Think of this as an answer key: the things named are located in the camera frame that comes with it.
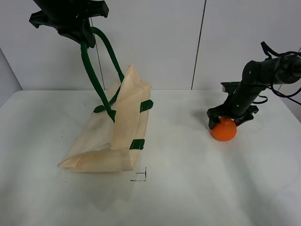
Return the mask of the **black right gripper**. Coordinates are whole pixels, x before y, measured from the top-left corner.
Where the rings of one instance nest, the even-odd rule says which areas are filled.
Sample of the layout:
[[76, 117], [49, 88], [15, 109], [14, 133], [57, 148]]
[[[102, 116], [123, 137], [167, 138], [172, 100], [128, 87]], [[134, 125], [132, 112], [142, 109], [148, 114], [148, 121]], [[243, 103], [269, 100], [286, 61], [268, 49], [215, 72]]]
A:
[[[235, 125], [240, 126], [253, 120], [253, 114], [259, 111], [258, 107], [252, 105], [259, 95], [259, 87], [241, 82], [222, 82], [221, 85], [223, 86], [223, 92], [228, 93], [224, 104]], [[221, 111], [219, 108], [210, 108], [207, 110], [207, 116], [209, 118], [209, 129], [214, 129], [220, 123]]]

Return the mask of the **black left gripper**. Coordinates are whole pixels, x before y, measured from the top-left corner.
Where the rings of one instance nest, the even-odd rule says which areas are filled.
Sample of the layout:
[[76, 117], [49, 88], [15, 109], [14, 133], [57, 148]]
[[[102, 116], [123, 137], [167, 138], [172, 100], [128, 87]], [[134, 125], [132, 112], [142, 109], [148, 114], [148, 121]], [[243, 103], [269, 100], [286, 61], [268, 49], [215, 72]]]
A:
[[89, 48], [95, 47], [95, 37], [86, 19], [107, 17], [109, 8], [104, 0], [36, 0], [40, 11], [31, 14], [29, 22], [36, 28], [41, 25], [57, 29], [59, 35]]

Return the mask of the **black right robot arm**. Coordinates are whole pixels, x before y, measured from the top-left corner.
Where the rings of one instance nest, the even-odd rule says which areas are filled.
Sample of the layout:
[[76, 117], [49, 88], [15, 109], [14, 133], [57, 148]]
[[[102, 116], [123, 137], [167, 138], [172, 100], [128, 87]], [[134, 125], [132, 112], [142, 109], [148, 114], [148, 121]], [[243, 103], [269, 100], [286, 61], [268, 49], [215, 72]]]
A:
[[248, 62], [240, 82], [222, 82], [225, 102], [207, 111], [209, 128], [213, 129], [221, 118], [233, 119], [236, 126], [253, 119], [259, 109], [255, 99], [274, 84], [293, 84], [301, 78], [301, 57], [296, 54]]

